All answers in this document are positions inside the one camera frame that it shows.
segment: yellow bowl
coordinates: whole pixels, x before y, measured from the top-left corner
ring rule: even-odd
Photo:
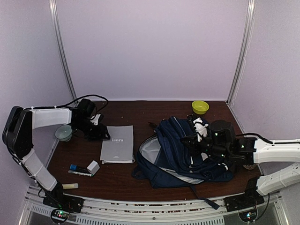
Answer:
[[[203,102],[203,101],[194,101],[192,103],[192,107],[193,107],[194,113],[199,114],[199,115],[205,114],[208,111],[208,109],[210,108],[210,106],[206,102]]]

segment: brown tabletop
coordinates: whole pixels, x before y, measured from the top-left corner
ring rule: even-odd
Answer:
[[[208,102],[209,111],[204,118],[209,122],[226,120],[234,125],[236,134],[240,129],[225,102]],[[103,123],[107,126],[134,126],[134,152],[139,145],[153,135],[148,122],[159,124],[170,116],[186,118],[192,113],[191,102],[186,101],[122,101],[110,102],[102,110]],[[100,164],[101,141],[88,142],[73,136],[69,142],[60,142],[51,159],[48,170],[62,184],[78,183],[79,188],[66,190],[65,193],[85,197],[95,197],[127,201],[170,201],[195,199],[189,187],[153,189],[148,180],[136,180],[131,177],[134,164],[100,165],[94,177],[69,174],[71,164],[87,167],[92,160]],[[205,182],[196,185],[197,193],[203,197],[215,197],[241,193],[247,181],[260,176],[258,168],[248,171],[237,166],[234,178],[230,182]]]

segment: navy blue backpack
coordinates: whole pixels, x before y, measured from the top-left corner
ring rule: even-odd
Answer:
[[[230,165],[223,158],[207,157],[204,153],[190,155],[180,141],[195,133],[187,119],[163,120],[155,133],[139,147],[135,157],[138,166],[132,173],[134,178],[149,179],[153,188],[190,186],[193,191],[194,185],[204,181],[225,182],[233,178],[232,172],[227,170]]]

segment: gray paper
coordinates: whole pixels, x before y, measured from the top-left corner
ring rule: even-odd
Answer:
[[[133,163],[133,126],[107,127],[110,140],[102,142],[100,160],[104,163]]]

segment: white wall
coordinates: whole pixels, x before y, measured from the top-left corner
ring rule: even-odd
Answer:
[[[68,92],[52,25],[49,1],[0,0],[0,131],[14,105],[57,105]],[[45,163],[53,128],[34,132],[35,149]],[[0,224],[15,225],[30,179],[0,142]]]
[[[300,1],[259,0],[234,113],[246,132],[269,139],[300,137]],[[265,174],[290,163],[262,164]],[[299,224],[300,185],[282,190]]]
[[[247,0],[59,0],[77,95],[226,100]]]

